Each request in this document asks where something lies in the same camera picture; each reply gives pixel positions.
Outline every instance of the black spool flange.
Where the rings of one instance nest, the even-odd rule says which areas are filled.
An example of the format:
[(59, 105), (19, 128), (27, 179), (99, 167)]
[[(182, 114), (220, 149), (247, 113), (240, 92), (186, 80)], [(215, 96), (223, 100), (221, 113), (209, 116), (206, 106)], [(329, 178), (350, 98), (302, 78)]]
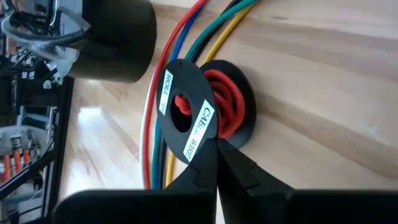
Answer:
[[(188, 164), (206, 139), (217, 137), (218, 118), (213, 90), (194, 63), (177, 59), (162, 70), (156, 94), (162, 135), (175, 156)], [(182, 95), (188, 100), (191, 117), (182, 114), (175, 105), (176, 95)], [(190, 138), (191, 133), (194, 136), (193, 141)]]
[[(187, 159), (184, 150), (192, 145), (197, 146), (190, 157), (192, 159), (204, 140), (216, 138), (218, 135), (218, 113), (215, 97), (213, 89), (204, 75), (205, 71), (211, 69), (219, 70), (228, 75), (235, 82), (245, 100), (243, 122), (227, 141), (236, 149), (242, 148), (249, 141), (256, 125), (257, 111), (254, 92), (244, 73), (237, 66), (225, 60), (213, 60), (204, 64), (201, 68), (182, 59), (170, 62), (162, 70), (162, 76), (157, 85), (157, 112), (166, 143), (175, 156), (186, 164), (190, 162), (190, 159)], [(185, 116), (180, 112), (174, 102), (176, 95), (182, 95), (188, 100), (192, 117)], [(201, 131), (201, 129), (199, 132), (197, 131), (198, 126), (195, 126), (195, 123), (198, 121), (200, 124), (200, 121), (204, 118), (204, 114), (200, 112), (204, 107), (205, 100), (208, 102), (208, 106), (214, 109), (214, 113), (203, 137), (200, 138), (200, 142), (190, 144), (192, 143), (191, 133)]]
[(236, 149), (241, 149), (251, 138), (257, 120), (256, 99), (253, 89), (244, 73), (231, 62), (225, 60), (212, 60), (207, 62), (200, 70), (219, 70), (229, 76), (241, 91), (244, 98), (245, 114), (240, 127), (227, 141)]

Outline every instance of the red wire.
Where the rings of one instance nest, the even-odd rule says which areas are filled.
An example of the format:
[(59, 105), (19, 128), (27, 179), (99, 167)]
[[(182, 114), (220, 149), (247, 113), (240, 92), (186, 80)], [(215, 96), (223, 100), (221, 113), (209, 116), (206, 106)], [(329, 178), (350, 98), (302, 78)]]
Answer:
[(180, 22), (178, 22), (177, 26), (173, 30), (170, 35), (167, 43), (160, 55), (159, 62), (155, 68), (154, 79), (152, 81), (151, 89), (149, 90), (149, 101), (148, 101), (148, 110), (146, 111), (146, 120), (144, 126), (144, 180), (145, 180), (145, 188), (150, 189), (150, 177), (149, 177), (149, 161), (148, 161), (148, 144), (149, 144), (149, 126), (150, 126), (150, 114), (152, 113), (152, 107), (154, 104), (155, 91), (157, 83), (159, 82), (160, 72), (163, 68), (163, 64), (167, 58), (167, 52), (170, 50), (171, 45), (174, 42), (174, 39), (182, 29), (185, 23), (192, 17), (192, 15), (203, 5), (207, 3), (208, 0), (199, 0), (197, 1), (192, 8), (184, 15)]
[[(205, 76), (210, 81), (216, 99), (220, 118), (218, 137), (227, 139), (235, 133), (243, 122), (245, 114), (243, 95), (234, 81), (225, 73), (219, 70), (207, 70)], [(176, 96), (174, 103), (180, 108), (181, 113), (191, 115), (189, 103), (183, 96)]]

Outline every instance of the wire spool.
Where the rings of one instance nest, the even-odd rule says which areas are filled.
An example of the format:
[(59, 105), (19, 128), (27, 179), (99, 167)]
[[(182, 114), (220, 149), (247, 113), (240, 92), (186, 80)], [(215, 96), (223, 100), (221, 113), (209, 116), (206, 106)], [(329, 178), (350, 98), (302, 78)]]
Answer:
[(230, 137), (226, 138), (236, 149), (241, 149), (250, 140), (257, 120), (256, 99), (249, 80), (237, 66), (225, 60), (209, 61), (202, 65), (200, 70), (203, 73), (209, 70), (218, 70), (227, 74), (242, 93), (245, 110), (244, 118), (238, 129)]
[(176, 60), (161, 74), (157, 86), (160, 128), (182, 162), (188, 164), (206, 139), (223, 138), (237, 149), (249, 141), (256, 124), (256, 101), (237, 66), (214, 60), (198, 68)]
[[(216, 102), (211, 86), (192, 62), (178, 59), (162, 70), (157, 85), (159, 124), (167, 145), (188, 164), (205, 139), (217, 136)], [(181, 113), (176, 96), (187, 99), (191, 116)]]

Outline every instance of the coiled red wire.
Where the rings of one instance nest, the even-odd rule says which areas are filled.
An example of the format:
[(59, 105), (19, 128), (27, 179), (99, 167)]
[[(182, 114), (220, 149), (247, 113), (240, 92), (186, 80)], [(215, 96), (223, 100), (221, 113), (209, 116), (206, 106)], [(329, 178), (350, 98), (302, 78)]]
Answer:
[[(205, 76), (210, 82), (215, 96), (219, 117), (218, 137), (231, 137), (243, 122), (245, 114), (244, 98), (236, 86), (225, 73), (219, 70), (207, 70)], [(186, 98), (181, 95), (175, 97), (174, 103), (184, 115), (191, 115), (192, 111)]]

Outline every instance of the green wire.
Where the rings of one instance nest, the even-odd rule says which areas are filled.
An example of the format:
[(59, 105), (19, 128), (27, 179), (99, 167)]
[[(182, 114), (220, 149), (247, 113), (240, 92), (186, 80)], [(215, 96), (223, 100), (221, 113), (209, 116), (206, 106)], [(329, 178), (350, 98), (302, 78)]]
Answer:
[[(159, 128), (159, 120), (156, 121), (155, 136), (161, 136), (162, 131)], [(159, 174), (157, 169), (159, 168), (159, 152), (160, 152), (160, 142), (162, 138), (155, 138), (154, 156), (152, 161), (152, 181), (150, 182), (150, 188), (152, 190), (159, 189), (157, 181)]]
[(244, 9), (245, 7), (250, 6), (251, 4), (257, 2), (259, 0), (244, 0), (229, 9), (228, 11), (222, 13), (215, 21), (213, 21), (200, 35), (199, 37), (194, 41), (192, 44), (191, 48), (189, 49), (187, 55), (185, 56), (186, 60), (189, 60), (191, 56), (195, 53), (195, 49), (198, 48), (200, 43), (202, 43), (203, 39), (207, 37), (209, 33), (211, 33), (215, 28), (218, 27), (218, 25), (222, 24), (223, 22), (227, 21), (230, 19), (232, 16), (234, 16), (237, 12), (240, 10)]

